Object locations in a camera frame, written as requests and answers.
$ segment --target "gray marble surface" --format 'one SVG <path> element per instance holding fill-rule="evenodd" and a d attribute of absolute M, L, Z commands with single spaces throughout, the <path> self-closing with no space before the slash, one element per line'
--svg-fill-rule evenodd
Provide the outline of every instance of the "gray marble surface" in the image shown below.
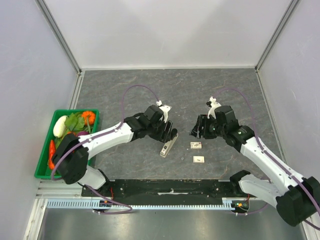
<path fill-rule="evenodd" d="M 159 155 L 163 143 L 149 137 L 98 154 L 94 165 L 110 179 L 228 179 L 243 169 L 263 177 L 254 163 L 227 146 L 223 139 L 201 139 L 202 149 L 190 149 L 190 142 L 198 141 L 189 135 L 197 116 L 208 113 L 206 102 L 209 97 L 225 87 L 237 88 L 248 97 L 255 111 L 259 136 L 280 156 L 253 69 L 86 71 L 77 108 L 99 109 L 100 129 L 114 126 L 121 118 L 121 96 L 134 84 L 151 87 L 162 103 L 172 106 L 169 119 L 178 129 L 179 137 L 166 158 Z M 252 127 L 249 108 L 238 93 L 226 91 L 217 100 L 233 108 L 240 124 Z M 132 88 L 125 96 L 125 116 L 144 112 L 155 102 L 148 90 Z M 193 163 L 193 156 L 204 156 L 205 162 Z"/>

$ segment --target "white box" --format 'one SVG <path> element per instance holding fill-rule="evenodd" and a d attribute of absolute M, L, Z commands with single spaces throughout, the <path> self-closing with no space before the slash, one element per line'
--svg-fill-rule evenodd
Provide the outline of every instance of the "white box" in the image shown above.
<path fill-rule="evenodd" d="M 193 162 L 203 164 L 205 162 L 205 157 L 204 156 L 193 156 Z"/>
<path fill-rule="evenodd" d="M 191 149 L 202 149 L 202 144 L 200 141 L 192 141 L 190 142 Z"/>

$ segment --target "white enclosure panel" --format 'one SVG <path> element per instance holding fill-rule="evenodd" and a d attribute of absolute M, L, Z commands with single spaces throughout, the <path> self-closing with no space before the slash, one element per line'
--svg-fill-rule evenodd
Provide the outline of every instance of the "white enclosure panel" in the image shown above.
<path fill-rule="evenodd" d="M 254 66 L 290 0 L 46 0 L 82 68 Z"/>
<path fill-rule="evenodd" d="M 286 161 L 320 180 L 320 1 L 302 0 L 260 71 Z"/>
<path fill-rule="evenodd" d="M 3 1 L 0 33 L 0 239 L 20 240 L 53 112 L 68 107 L 77 76 L 34 0 Z"/>

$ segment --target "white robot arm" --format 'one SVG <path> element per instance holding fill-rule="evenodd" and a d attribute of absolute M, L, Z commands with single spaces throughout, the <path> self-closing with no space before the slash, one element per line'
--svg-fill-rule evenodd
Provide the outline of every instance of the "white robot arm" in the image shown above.
<path fill-rule="evenodd" d="M 281 161 L 250 127 L 239 125 L 230 106 L 221 106 L 213 97 L 206 104 L 210 107 L 209 113 L 198 116 L 191 135 L 205 139 L 222 137 L 229 146 L 253 161 L 272 181 L 258 179 L 242 170 L 230 177 L 233 185 L 240 192 L 256 196 L 275 207 L 291 226 L 314 214 L 316 208 L 299 184 L 305 186 L 319 205 L 319 182 L 314 177 L 305 178 Z"/>
<path fill-rule="evenodd" d="M 123 122 L 108 129 L 80 137 L 68 134 L 57 148 L 52 162 L 56 165 L 67 151 L 83 143 L 61 162 L 57 171 L 66 184 L 78 182 L 97 190 L 108 184 L 109 180 L 101 170 L 88 166 L 88 160 L 104 150 L 145 136 L 162 143 L 173 140 L 177 137 L 178 131 L 172 128 L 172 122 L 168 120 L 170 109 L 170 106 L 157 102 L 157 105 L 149 106 L 144 113 L 127 117 Z"/>

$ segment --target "green tray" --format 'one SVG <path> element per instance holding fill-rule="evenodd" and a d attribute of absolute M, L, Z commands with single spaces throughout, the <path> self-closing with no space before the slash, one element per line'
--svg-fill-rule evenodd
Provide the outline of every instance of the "green tray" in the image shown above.
<path fill-rule="evenodd" d="M 84 112 L 84 111 L 92 111 L 95 113 L 95 121 L 94 121 L 93 129 L 92 129 L 92 133 L 95 133 L 98 128 L 99 110 L 97 110 L 97 109 L 72 109 L 72 110 L 59 109 L 54 112 L 48 133 L 46 134 L 46 137 L 45 137 L 45 141 L 44 141 L 43 148 L 42 148 L 42 151 L 40 154 L 39 162 L 38 162 L 38 165 L 36 166 L 36 169 L 35 169 L 34 176 L 37 179 L 50 179 L 51 178 L 50 175 L 51 175 L 52 171 L 48 167 L 49 144 L 50 144 L 51 140 L 55 139 L 53 130 L 54 130 L 54 126 L 55 126 L 56 122 L 58 121 L 58 119 L 64 115 L 69 116 L 72 113 L 75 114 L 77 112 Z M 59 177 L 61 177 L 61 176 L 58 173 L 56 173 L 54 175 L 54 178 L 59 178 Z"/>

